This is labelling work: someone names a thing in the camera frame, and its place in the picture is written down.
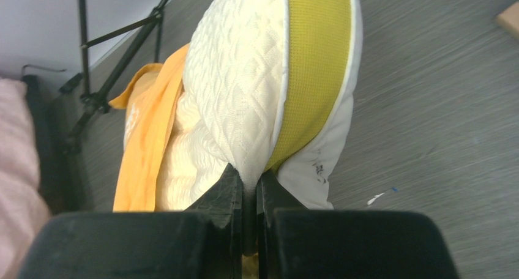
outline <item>quilted fabric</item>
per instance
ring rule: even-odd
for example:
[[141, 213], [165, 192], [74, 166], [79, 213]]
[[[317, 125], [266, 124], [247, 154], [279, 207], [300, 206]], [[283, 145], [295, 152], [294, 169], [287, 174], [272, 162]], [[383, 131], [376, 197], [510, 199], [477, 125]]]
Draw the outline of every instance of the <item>quilted fabric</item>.
[[286, 0], [214, 0], [204, 14], [157, 180], [158, 210], [188, 207], [227, 163], [254, 188], [281, 127], [287, 11]]

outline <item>black metal stand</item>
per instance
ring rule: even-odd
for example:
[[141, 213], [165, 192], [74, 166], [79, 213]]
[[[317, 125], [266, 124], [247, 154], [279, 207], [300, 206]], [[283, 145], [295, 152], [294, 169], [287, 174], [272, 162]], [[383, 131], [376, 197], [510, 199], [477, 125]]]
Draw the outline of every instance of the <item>black metal stand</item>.
[[[64, 153], [74, 154], [81, 151], [79, 144], [79, 136], [83, 132], [86, 124], [90, 121], [96, 111], [101, 111], [106, 114], [110, 110], [106, 97], [110, 92], [110, 89], [115, 85], [115, 82], [121, 76], [124, 69], [128, 66], [132, 58], [135, 56], [137, 51], [141, 48], [144, 41], [148, 38], [150, 33], [157, 26], [157, 43], [155, 46], [155, 62], [159, 61], [160, 52], [160, 39], [162, 36], [162, 21], [164, 16], [164, 7], [169, 0], [160, 0], [159, 4], [153, 8], [149, 16], [145, 19], [137, 21], [126, 27], [115, 30], [111, 33], [105, 34], [93, 40], [88, 40], [88, 27], [87, 27], [87, 16], [86, 16], [86, 0], [78, 0], [79, 13], [80, 13], [80, 28], [81, 28], [81, 58], [83, 62], [83, 73], [76, 75], [69, 80], [59, 90], [62, 93], [68, 94], [79, 85], [79, 81], [83, 81], [83, 94], [80, 99], [84, 103], [84, 113], [76, 123], [72, 131], [69, 133], [64, 143]], [[88, 49], [94, 45], [105, 42], [116, 36], [124, 34], [128, 31], [142, 27], [137, 33], [132, 44], [128, 47], [128, 50], [122, 55], [121, 60], [114, 67], [112, 73], [106, 79], [103, 86], [99, 91], [91, 93], [90, 90], [90, 74], [89, 74], [89, 61], [88, 61]]]

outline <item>gray floor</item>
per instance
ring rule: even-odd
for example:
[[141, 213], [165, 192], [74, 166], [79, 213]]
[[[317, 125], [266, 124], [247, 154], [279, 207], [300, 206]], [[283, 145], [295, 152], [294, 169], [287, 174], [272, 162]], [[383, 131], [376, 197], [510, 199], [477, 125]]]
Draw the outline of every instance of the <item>gray floor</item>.
[[[330, 178], [338, 209], [412, 210], [439, 225], [463, 278], [519, 273], [519, 42], [493, 18], [516, 0], [361, 0], [364, 52], [351, 131]], [[211, 0], [173, 0], [163, 58]], [[150, 41], [120, 91], [151, 61]], [[121, 50], [94, 70], [100, 84]], [[70, 97], [55, 103], [76, 120]], [[110, 210], [124, 113], [99, 117], [71, 165], [83, 209]]]

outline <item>yellow mesh fabric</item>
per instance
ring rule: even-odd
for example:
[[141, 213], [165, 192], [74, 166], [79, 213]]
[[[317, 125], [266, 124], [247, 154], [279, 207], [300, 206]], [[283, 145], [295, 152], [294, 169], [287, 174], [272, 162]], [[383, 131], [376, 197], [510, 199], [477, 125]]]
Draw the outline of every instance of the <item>yellow mesh fabric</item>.
[[288, 6], [288, 93], [266, 167], [274, 171], [323, 128], [344, 79], [350, 40], [350, 0], [288, 0]]

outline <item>orange towel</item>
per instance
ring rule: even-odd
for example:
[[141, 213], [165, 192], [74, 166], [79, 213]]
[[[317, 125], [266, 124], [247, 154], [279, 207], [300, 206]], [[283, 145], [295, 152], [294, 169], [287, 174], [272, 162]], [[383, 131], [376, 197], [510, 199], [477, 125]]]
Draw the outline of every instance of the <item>orange towel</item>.
[[145, 65], [110, 102], [116, 109], [127, 109], [114, 211], [155, 210], [157, 176], [182, 94], [188, 48], [189, 44], [177, 50], [164, 65]]

